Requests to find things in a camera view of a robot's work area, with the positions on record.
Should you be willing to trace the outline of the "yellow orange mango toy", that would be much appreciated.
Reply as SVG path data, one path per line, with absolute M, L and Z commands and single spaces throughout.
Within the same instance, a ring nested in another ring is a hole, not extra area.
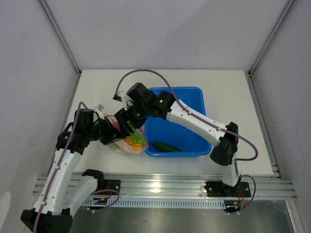
M 132 145 L 135 154 L 139 154 L 144 151 L 144 147 L 141 144 Z

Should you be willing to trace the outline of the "white cauliflower toy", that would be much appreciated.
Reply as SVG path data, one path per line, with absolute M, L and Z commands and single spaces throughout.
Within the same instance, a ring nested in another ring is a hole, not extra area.
M 116 143 L 111 143 L 108 145 L 110 150 L 119 150 L 119 146 Z

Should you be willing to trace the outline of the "clear zip top bag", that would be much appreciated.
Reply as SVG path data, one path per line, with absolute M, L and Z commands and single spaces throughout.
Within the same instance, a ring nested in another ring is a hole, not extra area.
M 132 126 L 131 128 L 134 131 L 132 135 L 109 144 L 109 149 L 133 155 L 144 152 L 149 147 L 149 144 L 142 128 L 134 129 Z

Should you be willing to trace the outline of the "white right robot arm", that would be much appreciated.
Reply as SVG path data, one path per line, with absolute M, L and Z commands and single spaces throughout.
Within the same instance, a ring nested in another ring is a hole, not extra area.
M 239 141 L 237 124 L 231 122 L 225 125 L 193 110 L 172 89 L 155 94 L 142 83 L 136 83 L 127 92 L 116 91 L 113 99 L 123 104 L 122 116 L 135 128 L 139 128 L 147 117 L 158 117 L 204 138 L 214 147 L 211 160 L 222 168 L 221 192 L 233 196 L 239 191 L 241 180 L 234 167 Z

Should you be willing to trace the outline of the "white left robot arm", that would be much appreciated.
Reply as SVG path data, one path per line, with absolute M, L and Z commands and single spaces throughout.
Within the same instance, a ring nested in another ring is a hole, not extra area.
M 88 169 L 80 182 L 67 194 L 77 163 L 92 141 L 111 142 L 116 133 L 109 118 L 98 110 L 78 109 L 58 136 L 53 166 L 36 203 L 23 210 L 21 221 L 34 233 L 68 233 L 73 218 L 84 201 L 94 194 L 120 197 L 119 189 L 109 189 L 101 171 Z

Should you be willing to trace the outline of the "green grapes toy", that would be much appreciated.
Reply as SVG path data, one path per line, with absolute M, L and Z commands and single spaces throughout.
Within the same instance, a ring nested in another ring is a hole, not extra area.
M 128 136 L 124 140 L 130 145 L 137 145 L 137 144 L 147 145 L 148 144 L 146 139 L 143 136 L 140 136 L 138 134 Z

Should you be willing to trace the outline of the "dark green cucumber toy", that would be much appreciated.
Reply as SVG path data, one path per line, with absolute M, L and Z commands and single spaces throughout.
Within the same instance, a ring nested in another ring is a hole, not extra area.
M 182 152 L 174 146 L 159 141 L 153 141 L 152 146 L 159 152 Z

